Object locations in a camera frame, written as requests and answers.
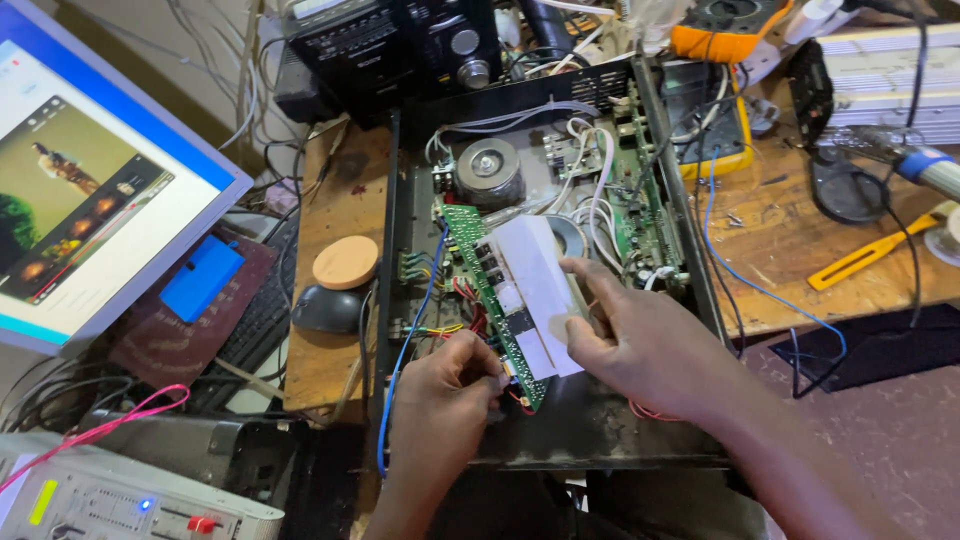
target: computer monitor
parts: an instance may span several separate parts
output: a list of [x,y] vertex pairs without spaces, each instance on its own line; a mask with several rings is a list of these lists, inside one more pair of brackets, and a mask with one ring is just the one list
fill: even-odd
[[252,179],[26,0],[0,0],[0,341],[71,357]]

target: black computer mouse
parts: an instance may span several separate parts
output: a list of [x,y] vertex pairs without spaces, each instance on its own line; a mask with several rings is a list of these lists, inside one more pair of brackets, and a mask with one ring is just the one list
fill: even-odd
[[303,329],[357,333],[363,298],[355,289],[330,290],[309,285],[297,298],[290,317]]

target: black stereo system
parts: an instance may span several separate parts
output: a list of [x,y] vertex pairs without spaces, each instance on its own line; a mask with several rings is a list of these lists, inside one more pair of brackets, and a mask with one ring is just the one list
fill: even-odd
[[314,75],[284,55],[275,100],[296,121],[345,110],[367,130],[409,99],[479,89],[502,69],[492,0],[301,0],[282,26]]

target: video on screen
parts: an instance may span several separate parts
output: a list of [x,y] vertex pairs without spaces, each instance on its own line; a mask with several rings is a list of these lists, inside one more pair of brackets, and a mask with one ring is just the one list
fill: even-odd
[[41,303],[173,179],[51,97],[0,138],[0,293]]

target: monitor screen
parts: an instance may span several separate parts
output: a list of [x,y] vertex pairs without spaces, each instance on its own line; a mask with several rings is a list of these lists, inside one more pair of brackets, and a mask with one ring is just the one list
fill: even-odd
[[251,181],[20,4],[0,2],[0,329],[63,345],[145,268],[172,264],[157,257],[222,214],[237,177]]

